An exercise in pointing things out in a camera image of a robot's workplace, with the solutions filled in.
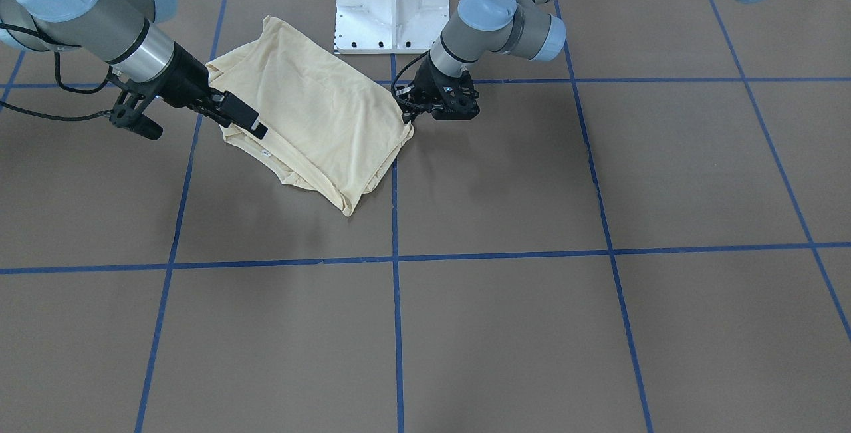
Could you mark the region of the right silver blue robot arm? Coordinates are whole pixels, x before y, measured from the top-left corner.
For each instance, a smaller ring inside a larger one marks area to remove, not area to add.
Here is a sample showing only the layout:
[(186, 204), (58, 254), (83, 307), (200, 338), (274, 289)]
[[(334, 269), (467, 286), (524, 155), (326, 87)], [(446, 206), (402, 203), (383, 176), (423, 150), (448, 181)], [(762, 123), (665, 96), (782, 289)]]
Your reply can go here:
[(267, 127), (258, 112), (236, 94), (210, 87), (207, 67), (161, 30), (176, 11), (177, 0), (2, 0), (2, 42), (52, 52), (55, 81), (61, 79), (61, 52), (86, 49), (104, 61), (104, 82), (120, 94), (100, 116), (147, 139), (162, 135), (144, 114), (157, 98), (263, 138)]

